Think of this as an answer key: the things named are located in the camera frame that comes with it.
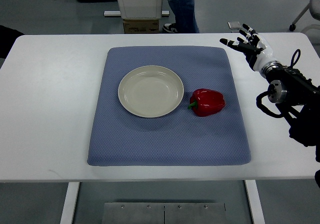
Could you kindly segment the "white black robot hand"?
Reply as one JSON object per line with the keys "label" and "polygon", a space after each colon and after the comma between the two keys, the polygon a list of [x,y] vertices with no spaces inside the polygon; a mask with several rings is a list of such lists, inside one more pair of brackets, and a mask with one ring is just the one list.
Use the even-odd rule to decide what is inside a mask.
{"label": "white black robot hand", "polygon": [[258,34],[255,29],[245,23],[242,24],[242,27],[245,31],[240,29],[239,33],[245,39],[240,37],[237,40],[221,38],[219,41],[223,45],[243,53],[249,67],[263,75],[267,66],[276,62],[273,50],[266,39]]}

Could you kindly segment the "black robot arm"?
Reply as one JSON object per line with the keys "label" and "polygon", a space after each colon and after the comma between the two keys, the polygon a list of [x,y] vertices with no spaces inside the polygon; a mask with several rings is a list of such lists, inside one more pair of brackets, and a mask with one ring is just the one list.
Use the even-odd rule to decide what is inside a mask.
{"label": "black robot arm", "polygon": [[265,71],[268,89],[256,98],[256,106],[268,116],[284,118],[289,124],[289,137],[305,147],[315,147],[315,160],[320,161],[320,88],[296,68],[301,56],[297,49],[290,66],[274,63]]}

